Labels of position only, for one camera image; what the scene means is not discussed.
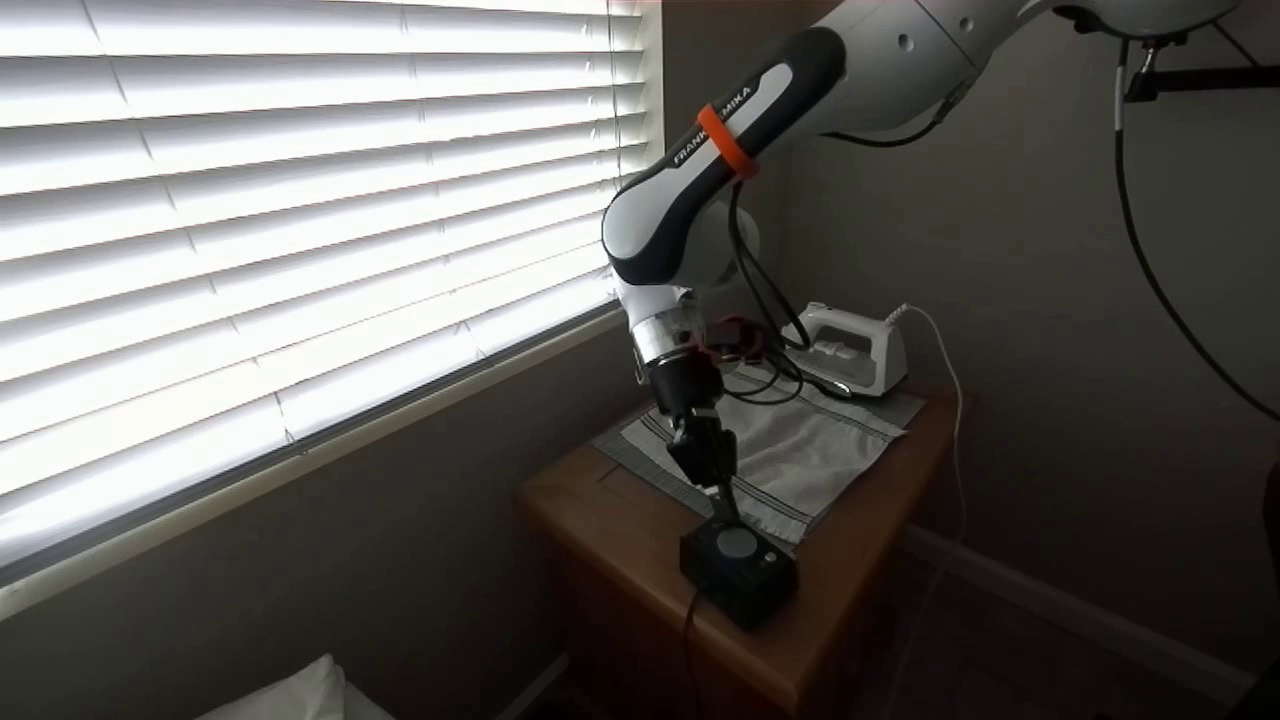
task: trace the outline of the white robot link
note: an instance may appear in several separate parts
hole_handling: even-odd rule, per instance
[[[685,537],[685,574],[733,620],[777,606],[795,567],[754,537],[733,503],[735,434],[719,427],[719,367],[694,346],[685,315],[685,242],[705,205],[754,158],[802,133],[889,133],[961,98],[994,53],[1042,11],[1076,29],[1163,40],[1221,21],[1239,0],[843,0],[793,35],[729,98],[603,212],[603,252],[627,310],[655,407],[671,425],[668,452],[694,485],[719,496],[719,521]]]

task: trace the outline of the window blinds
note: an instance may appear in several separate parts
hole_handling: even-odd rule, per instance
[[[642,0],[4,0],[0,567],[610,300]]]

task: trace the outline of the gray wall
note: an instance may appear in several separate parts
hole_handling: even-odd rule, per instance
[[[671,0],[671,129],[787,14]],[[407,720],[491,717],[566,651],[512,487],[636,399],[617,333],[47,599],[0,623],[0,717],[176,720],[319,651]]]
[[[1280,60],[1280,11],[1232,29]],[[1238,65],[1201,35],[1188,65]],[[1261,491],[1275,425],[1161,315],[1111,184],[1111,40],[1035,21],[923,145],[809,140],[787,184],[787,284],[942,315],[975,393],[973,547],[1239,669],[1273,658]],[[1169,292],[1280,404],[1280,93],[1128,110],[1133,201]],[[942,381],[911,333],[922,376]],[[954,529],[954,499],[929,509]]]

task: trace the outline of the black cable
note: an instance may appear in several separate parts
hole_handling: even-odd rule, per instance
[[[772,376],[770,376],[764,383],[756,383],[756,387],[723,387],[723,397],[733,397],[733,399],[754,399],[754,397],[772,393],[777,381],[786,381],[781,367],[772,367]]]
[[[825,376],[805,370],[793,355],[772,355],[777,367],[786,367],[786,376],[793,376],[802,387],[817,387],[819,397],[837,399],[837,404],[856,404],[856,397],[842,393],[837,383],[830,383]]]
[[[770,323],[772,334],[781,334],[793,346],[809,346],[809,329],[802,323],[802,310],[793,307],[793,300],[777,289],[777,278],[770,275],[770,266],[756,259],[756,252],[745,238],[745,226],[735,224],[735,209],[745,194],[745,178],[733,184],[729,192],[729,236],[733,236],[733,259]],[[772,315],[772,304],[786,310],[786,320],[795,329],[802,343],[786,334],[786,323]]]
[[[1253,397],[1205,343],[1201,334],[1194,333],[1194,323],[1172,307],[1148,252],[1144,252],[1144,238],[1137,232],[1137,221],[1133,221],[1133,194],[1128,194],[1128,165],[1123,165],[1123,96],[1117,87],[1117,145],[1111,145],[1111,158],[1117,158],[1117,192],[1122,192],[1122,216],[1123,216],[1123,236],[1128,236],[1128,248],[1148,278],[1148,289],[1157,292],[1161,307],[1169,310],[1169,320],[1185,333],[1185,340],[1197,346],[1197,355],[1244,399],[1253,404],[1258,410],[1265,410],[1267,418],[1280,425],[1280,410],[1267,407],[1261,397]]]
[[[733,397],[733,399],[740,399],[740,404],[760,404],[760,407],[777,407],[777,404],[793,404],[802,393],[805,393],[805,381],[793,376],[787,397]]]
[[[679,646],[685,646],[685,674],[687,674],[694,717],[708,717],[708,706],[705,706],[705,689],[699,689],[698,664],[694,664],[694,617],[698,617],[698,605],[699,605],[699,599],[705,599],[705,591],[694,591],[694,594],[687,594],[685,623],[679,623]]]
[[[1212,21],[1212,29],[1244,55],[1244,65],[1265,69],[1230,23]]]

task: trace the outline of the power cord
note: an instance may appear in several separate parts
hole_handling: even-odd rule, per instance
[[[787,381],[793,381],[793,387],[787,387],[787,393],[781,393],[781,397],[764,397],[764,393],[772,393],[772,387],[777,387],[777,381],[786,381],[786,370],[781,370],[781,367],[772,367],[772,376],[770,376],[760,387],[754,387],[754,393],[723,393],[723,397],[733,397],[733,399],[740,399],[740,404],[764,404],[764,407],[777,407],[777,404],[793,404],[793,399],[802,399],[805,381],[795,381],[795,376],[787,376]]]
[[[802,323],[802,310],[793,307],[793,300],[777,289],[777,278],[770,275],[770,266],[756,259],[756,252],[747,248],[745,238],[745,226],[735,224],[735,209],[740,209],[740,194],[745,194],[745,178],[733,184],[729,192],[729,238],[733,238],[733,259],[735,259],[735,273],[745,275],[764,323],[770,323],[770,334],[793,343],[793,346],[809,346],[809,333]],[[786,323],[772,315],[772,304],[786,310],[786,320],[802,333],[802,343],[786,334]]]
[[[922,320],[929,323],[934,343],[935,343],[935,353],[942,353],[942,358],[946,358],[946,367],[950,367],[954,393],[956,393],[956,416],[954,416],[954,485],[956,485],[956,543],[965,543],[965,540],[967,540],[967,529],[973,529],[973,509],[967,509],[967,487],[965,487],[965,442],[961,442],[961,440],[965,440],[965,410],[967,410],[965,381],[961,381],[961,370],[956,370],[956,358],[954,358],[954,346],[950,346],[950,334],[946,334],[942,320],[935,320],[929,307],[922,307],[922,304],[906,304],[906,307],[897,307],[897,310],[889,315],[889,323],[897,323],[902,315],[922,315]],[[922,630],[923,630],[923,620],[929,620],[942,589],[946,589],[946,567],[934,563],[929,583],[923,583],[923,594],[922,594],[922,606],[916,606],[916,623],[911,623],[911,630],[906,634],[906,651],[902,651],[902,658],[897,658],[897,669],[893,669],[889,698],[884,698],[881,720],[893,720],[893,711],[897,711],[897,698],[902,698],[902,691],[906,691],[910,664],[911,664],[911,657],[916,657],[916,646],[922,646]]]
[[[1212,21],[1212,29],[1244,55],[1249,69],[1265,69],[1230,23]]]
[[[1123,165],[1123,72],[1128,72],[1128,40],[1122,40],[1122,60],[1117,60],[1117,136],[1111,136],[1111,158],[1117,158],[1117,192],[1122,192],[1122,216],[1123,216],[1123,236],[1128,248],[1152,289],[1152,297],[1161,300],[1161,307],[1169,310],[1169,320],[1179,329],[1179,334],[1197,346],[1197,355],[1216,370],[1216,381],[1223,381],[1249,407],[1258,407],[1261,416],[1280,425],[1280,410],[1267,407],[1261,397],[1253,397],[1207,346],[1205,340],[1194,333],[1194,323],[1177,310],[1177,304],[1169,300],[1148,248],[1137,232],[1137,216],[1133,216],[1133,194],[1128,194],[1128,165]]]

